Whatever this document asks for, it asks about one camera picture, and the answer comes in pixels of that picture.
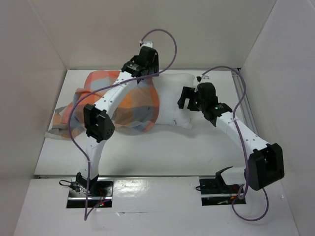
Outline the white pillow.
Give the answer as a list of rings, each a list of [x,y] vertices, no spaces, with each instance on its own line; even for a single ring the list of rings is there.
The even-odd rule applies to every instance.
[[[188,73],[162,73],[153,77],[153,84],[159,98],[159,113],[156,124],[173,125],[185,129],[192,129],[189,110],[180,109],[178,100],[183,87],[192,87],[194,75]]]

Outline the orange grey checked pillowcase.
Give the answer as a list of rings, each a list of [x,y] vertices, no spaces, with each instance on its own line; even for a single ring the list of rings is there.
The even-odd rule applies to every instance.
[[[73,101],[67,106],[55,109],[52,118],[52,127],[45,133],[46,138],[57,140],[69,140],[68,118],[77,101],[88,93],[109,85],[118,78],[120,71],[98,70],[91,72],[82,88],[78,88]],[[77,137],[85,132],[83,108],[86,104],[94,104],[106,91],[97,92],[84,99],[76,107],[70,122],[71,133]],[[152,77],[142,80],[122,100],[115,110],[112,121],[116,128],[133,128],[140,132],[150,130],[156,123],[159,115],[159,97]]]

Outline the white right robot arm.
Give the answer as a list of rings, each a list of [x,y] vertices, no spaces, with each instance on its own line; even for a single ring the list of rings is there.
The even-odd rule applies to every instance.
[[[215,180],[215,188],[227,192],[232,185],[258,191],[284,178],[283,149],[277,143],[270,144],[242,123],[232,109],[220,103],[212,83],[200,83],[196,88],[183,87],[178,100],[180,109],[188,101],[190,111],[201,111],[204,118],[223,131],[245,156],[244,167],[230,167]]]

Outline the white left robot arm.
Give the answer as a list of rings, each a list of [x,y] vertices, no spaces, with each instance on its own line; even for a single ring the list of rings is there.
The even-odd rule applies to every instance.
[[[87,104],[84,107],[84,126],[88,137],[85,156],[88,166],[76,175],[76,183],[84,195],[92,196],[97,191],[102,150],[115,131],[111,120],[114,111],[144,76],[156,74],[158,71],[158,53],[152,43],[144,43],[140,47],[139,54],[123,65],[118,78],[113,83],[114,87],[94,104]]]

